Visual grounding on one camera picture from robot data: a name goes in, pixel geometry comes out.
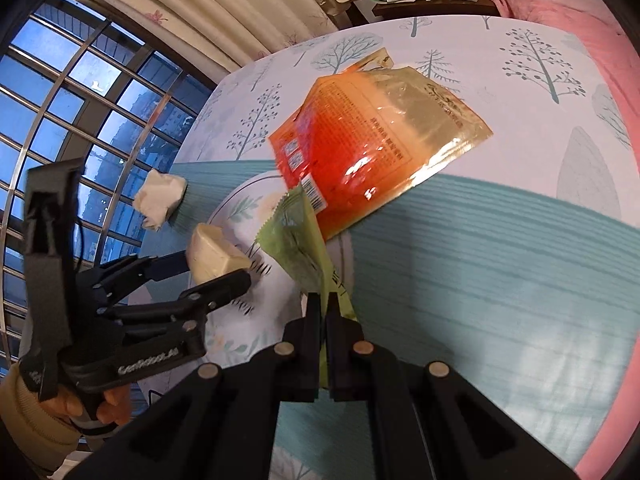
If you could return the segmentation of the left hand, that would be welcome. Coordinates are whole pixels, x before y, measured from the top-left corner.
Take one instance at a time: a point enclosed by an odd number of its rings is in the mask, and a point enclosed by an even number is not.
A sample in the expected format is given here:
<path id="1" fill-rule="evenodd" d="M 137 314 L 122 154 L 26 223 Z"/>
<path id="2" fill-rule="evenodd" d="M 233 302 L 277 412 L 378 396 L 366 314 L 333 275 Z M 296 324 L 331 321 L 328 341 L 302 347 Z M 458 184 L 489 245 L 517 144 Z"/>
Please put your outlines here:
<path id="1" fill-rule="evenodd" d="M 96 418 L 102 424 L 114 422 L 118 426 L 130 421 L 132 404 L 130 385 L 116 387 L 103 393 L 104 401 L 96 409 Z M 64 386 L 58 387 L 55 398 L 43 401 L 41 406 L 52 416 L 62 419 L 78 418 L 84 414 L 85 407 L 72 390 Z"/>

